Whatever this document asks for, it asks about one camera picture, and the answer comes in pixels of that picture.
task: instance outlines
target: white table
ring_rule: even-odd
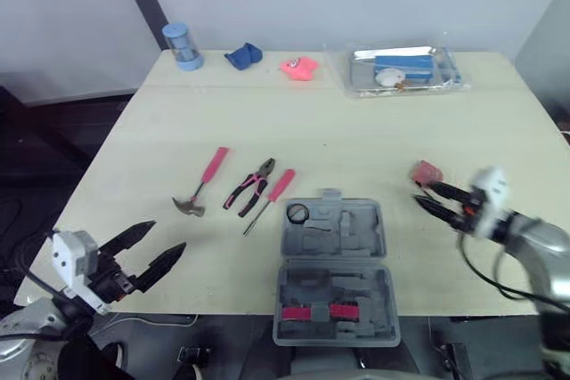
[[[452,230],[415,204],[407,178],[419,159],[459,186],[478,168],[499,165],[509,179],[509,206],[570,230],[570,151],[512,65],[498,53],[458,53],[469,91],[353,101],[326,67],[311,82],[289,81],[277,66],[299,54],[265,53],[241,72],[222,52],[205,52],[206,65],[195,72],[178,70],[169,52],[160,55],[57,222],[61,229],[88,230],[102,244],[136,222],[156,220],[141,243],[118,257],[132,273],[166,248],[188,243],[154,288],[129,295],[114,310],[273,313],[284,201],[246,238],[241,233],[261,203],[246,220],[236,206],[228,212],[222,204],[246,174],[275,157],[270,186],[284,169],[297,170],[284,198],[319,197],[334,187],[345,197],[381,204],[385,264],[400,315],[533,312],[531,304],[502,298],[468,270]],[[321,53],[306,54],[322,63]],[[180,214],[171,196],[195,190],[218,146],[232,152],[201,195],[206,215]],[[476,265],[489,271],[498,246],[484,241],[469,248]],[[45,244],[32,269],[61,284],[48,254]],[[525,286],[512,260],[501,278]],[[41,294],[26,280],[15,302]]]

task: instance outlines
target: white ball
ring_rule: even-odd
[[[385,88],[393,88],[396,85],[401,84],[406,78],[406,75],[400,69],[390,68],[382,69],[374,78],[378,85],[384,86]]]

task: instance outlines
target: hammer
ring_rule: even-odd
[[[176,207],[178,208],[178,210],[181,213],[187,214],[187,215],[197,215],[198,217],[201,217],[202,215],[204,215],[204,213],[206,212],[206,208],[204,206],[197,206],[196,205],[196,199],[198,198],[200,191],[204,187],[204,184],[206,184],[212,178],[214,178],[216,171],[218,170],[218,168],[222,164],[222,161],[224,160],[225,155],[228,153],[229,150],[230,149],[228,149],[227,147],[218,147],[217,148],[216,154],[214,155],[214,157],[210,161],[208,167],[206,168],[206,171],[204,171],[204,174],[202,175],[202,180],[201,180],[198,188],[194,192],[194,195],[190,199],[185,200],[185,201],[180,201],[180,200],[177,200],[175,198],[172,198],[172,201],[175,203]]]

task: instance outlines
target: black ring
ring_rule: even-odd
[[[297,214],[299,211],[303,212],[303,218],[296,220],[293,215]],[[303,204],[293,204],[287,207],[287,218],[292,224],[304,224],[309,219],[309,208]]]

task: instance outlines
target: hammer head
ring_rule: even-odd
[[[172,201],[175,203],[178,211],[186,215],[196,215],[198,217],[201,217],[206,212],[206,208],[204,206],[197,206],[195,204],[195,197],[192,197],[184,202],[176,200],[175,198],[172,198]]]

